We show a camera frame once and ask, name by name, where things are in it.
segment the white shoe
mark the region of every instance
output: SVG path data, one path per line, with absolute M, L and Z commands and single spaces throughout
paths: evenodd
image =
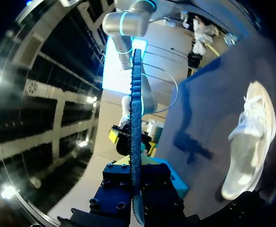
M 266 89 L 257 81 L 250 83 L 244 100 L 238 126 L 228 137 L 231 163 L 221 190 L 227 200 L 256 188 L 270 143 L 276 135 L 276 115 Z

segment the light fixture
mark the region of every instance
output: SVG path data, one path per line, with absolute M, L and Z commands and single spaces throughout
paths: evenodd
M 1 197 L 5 200 L 10 200 L 17 192 L 20 190 L 16 190 L 15 187 L 11 185 L 4 185 L 3 190 L 1 192 Z
M 134 38 L 132 40 L 133 54 L 135 49 L 141 49 L 141 57 L 144 58 L 147 40 Z M 130 94 L 132 87 L 132 70 L 123 70 L 116 46 L 111 37 L 108 37 L 105 52 L 102 88 Z
M 91 104 L 91 103 L 94 103 L 94 98 L 88 96 L 87 99 L 86 99 L 86 102 L 88 102 L 88 103 L 90 103 L 90 104 Z
M 87 141 L 82 141 L 79 143 L 79 147 L 82 148 L 82 147 L 86 147 L 87 146 Z

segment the blue sponge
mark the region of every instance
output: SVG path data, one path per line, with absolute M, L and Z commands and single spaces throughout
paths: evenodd
M 132 100 L 130 104 L 130 164 L 133 184 L 133 210 L 137 220 L 143 224 L 143 214 L 140 209 L 140 178 L 141 178 L 141 124 L 142 124 L 142 102 L 141 102 L 141 50 L 136 49 L 133 59 L 132 72 Z

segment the robotic arm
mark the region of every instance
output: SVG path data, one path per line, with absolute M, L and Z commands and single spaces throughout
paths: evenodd
M 112 12 L 104 17 L 104 32 L 111 36 L 119 54 L 122 69 L 132 68 L 132 39 L 143 37 L 147 31 L 156 4 L 151 0 L 137 0 L 128 10 Z M 142 114 L 152 114 L 157 110 L 157 102 L 151 92 L 151 86 L 142 67 L 141 74 Z

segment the white robotic arm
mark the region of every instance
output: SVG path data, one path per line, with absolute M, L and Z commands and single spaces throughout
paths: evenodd
M 120 129 L 124 127 L 124 125 L 129 124 L 130 121 L 130 102 L 132 98 L 130 96 L 124 96 L 122 98 L 122 118 L 119 123 Z
M 142 37 L 145 35 L 151 15 L 155 10 L 156 4 L 154 1 L 137 0 L 130 5 L 127 11 L 112 12 L 104 17 L 103 30 L 112 37 L 124 70 L 132 68 L 133 48 L 131 37 Z M 152 114 L 157 110 L 157 102 L 151 92 L 151 86 L 143 67 L 141 84 L 142 114 Z

